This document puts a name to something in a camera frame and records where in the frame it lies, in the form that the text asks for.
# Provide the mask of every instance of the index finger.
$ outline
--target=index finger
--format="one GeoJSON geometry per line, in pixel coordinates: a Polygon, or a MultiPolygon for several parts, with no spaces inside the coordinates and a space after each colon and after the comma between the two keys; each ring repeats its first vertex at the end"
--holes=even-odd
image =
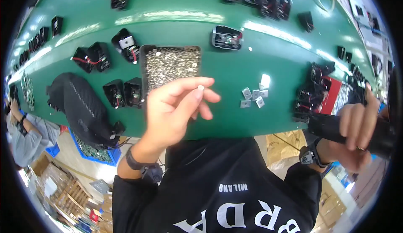
{"type": "Polygon", "coordinates": [[[363,149],[368,146],[372,134],[374,133],[380,105],[380,101],[371,92],[371,86],[369,84],[366,84],[365,86],[365,99],[367,105],[365,106],[364,117],[356,143],[358,147],[363,149]]]}
{"type": "Polygon", "coordinates": [[[156,90],[160,97],[177,97],[186,90],[194,90],[199,85],[210,87],[214,84],[214,79],[209,77],[187,77],[173,80],[156,90]]]}

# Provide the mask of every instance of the blue plastic bin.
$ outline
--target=blue plastic bin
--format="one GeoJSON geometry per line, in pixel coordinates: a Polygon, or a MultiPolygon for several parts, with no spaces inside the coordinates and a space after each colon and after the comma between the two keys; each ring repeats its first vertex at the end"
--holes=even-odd
{"type": "Polygon", "coordinates": [[[53,147],[46,148],[46,151],[54,158],[60,152],[60,148],[56,143],[53,147]]]}
{"type": "Polygon", "coordinates": [[[98,159],[96,159],[94,157],[91,157],[91,156],[85,156],[83,154],[83,152],[80,150],[80,146],[78,145],[77,140],[75,139],[75,137],[73,135],[73,132],[70,130],[70,128],[68,128],[68,131],[70,132],[70,135],[71,135],[71,137],[72,137],[72,139],[74,141],[74,144],[76,145],[77,150],[80,153],[82,158],[84,158],[86,160],[91,160],[91,161],[94,161],[94,162],[98,162],[98,163],[101,163],[101,164],[109,165],[109,166],[116,166],[118,164],[118,160],[120,158],[120,155],[122,154],[122,152],[120,151],[120,148],[109,149],[108,150],[108,154],[109,154],[109,156],[110,156],[110,158],[112,160],[111,163],[98,160],[98,159]]]}

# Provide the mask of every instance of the black plastic tray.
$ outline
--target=black plastic tray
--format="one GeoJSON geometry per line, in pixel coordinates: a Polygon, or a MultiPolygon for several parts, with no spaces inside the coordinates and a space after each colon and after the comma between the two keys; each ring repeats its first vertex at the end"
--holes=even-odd
{"type": "Polygon", "coordinates": [[[145,55],[149,52],[152,51],[153,49],[159,49],[159,48],[185,48],[185,47],[196,47],[199,49],[200,52],[200,59],[198,61],[198,72],[197,75],[200,74],[200,68],[202,64],[202,49],[199,46],[195,45],[188,45],[188,46],[183,46],[183,47],[178,47],[178,46],[155,46],[155,45],[142,45],[140,47],[140,69],[141,69],[141,97],[144,99],[144,102],[142,104],[142,108],[144,109],[144,114],[147,112],[147,95],[148,95],[148,78],[147,78],[147,71],[145,70],[146,66],[146,58],[145,55]]]}

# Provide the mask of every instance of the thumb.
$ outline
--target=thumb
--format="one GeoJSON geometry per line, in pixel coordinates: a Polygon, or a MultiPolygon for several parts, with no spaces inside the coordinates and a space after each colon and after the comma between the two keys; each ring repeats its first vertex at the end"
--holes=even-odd
{"type": "Polygon", "coordinates": [[[187,123],[191,115],[199,107],[200,101],[203,99],[203,90],[194,89],[189,92],[179,103],[178,107],[173,111],[175,119],[179,122],[187,123]]]}

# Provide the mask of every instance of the green tabletop surface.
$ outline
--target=green tabletop surface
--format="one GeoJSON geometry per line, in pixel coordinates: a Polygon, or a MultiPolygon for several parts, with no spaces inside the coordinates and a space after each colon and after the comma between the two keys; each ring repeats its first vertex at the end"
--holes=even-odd
{"type": "MultiPolygon", "coordinates": [[[[40,0],[24,23],[10,54],[9,65],[18,62],[28,49],[28,41],[43,26],[50,27],[58,15],[64,18],[62,33],[52,38],[11,78],[17,82],[21,109],[51,122],[67,125],[66,117],[47,105],[45,88],[61,73],[73,72],[84,77],[108,109],[111,124],[120,120],[124,135],[140,137],[146,127],[144,111],[135,108],[114,109],[102,86],[114,79],[123,82],[141,77],[139,64],[128,63],[113,48],[111,38],[127,28],[140,45],[197,45],[202,50],[201,76],[213,77],[212,89],[222,97],[210,104],[214,118],[198,118],[189,125],[186,138],[246,137],[305,128],[293,122],[292,104],[296,89],[304,83],[310,62],[336,62],[331,77],[346,80],[349,64],[337,58],[337,46],[353,53],[352,62],[375,85],[375,77],[365,46],[342,6],[326,12],[316,0],[292,0],[288,21],[262,18],[257,8],[242,3],[227,4],[222,0],[129,0],[127,10],[110,8],[110,0],[40,0]],[[310,11],[315,30],[305,32],[297,14],[310,11]],[[213,47],[211,32],[215,25],[243,29],[243,46],[239,51],[213,47]],[[106,42],[111,54],[110,69],[84,72],[70,58],[77,47],[106,42]],[[21,75],[32,79],[35,108],[30,111],[23,100],[21,75]],[[258,89],[262,74],[271,78],[268,98],[259,109],[256,103],[240,108],[241,90],[258,89]]],[[[321,0],[326,8],[332,0],[321,0]]]]}

